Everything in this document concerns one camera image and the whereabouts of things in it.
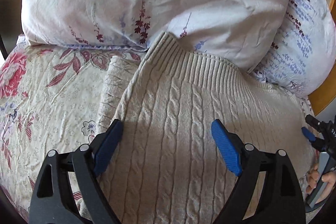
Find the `right hand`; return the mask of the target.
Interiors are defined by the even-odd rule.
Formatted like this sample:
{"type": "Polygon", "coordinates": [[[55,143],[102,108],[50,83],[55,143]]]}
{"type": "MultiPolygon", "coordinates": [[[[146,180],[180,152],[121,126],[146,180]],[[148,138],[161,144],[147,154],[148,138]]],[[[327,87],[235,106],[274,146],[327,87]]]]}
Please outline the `right hand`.
{"type": "MultiPolygon", "coordinates": [[[[311,194],[311,192],[316,188],[318,179],[319,179],[318,163],[316,163],[315,165],[313,165],[312,169],[308,172],[307,175],[307,187],[306,187],[307,194],[311,194]]],[[[335,187],[335,180],[336,180],[335,171],[322,175],[322,181],[326,182],[327,186],[324,189],[323,193],[320,195],[319,199],[317,200],[317,203],[326,199],[328,195],[332,192],[332,190],[335,187]]]]}

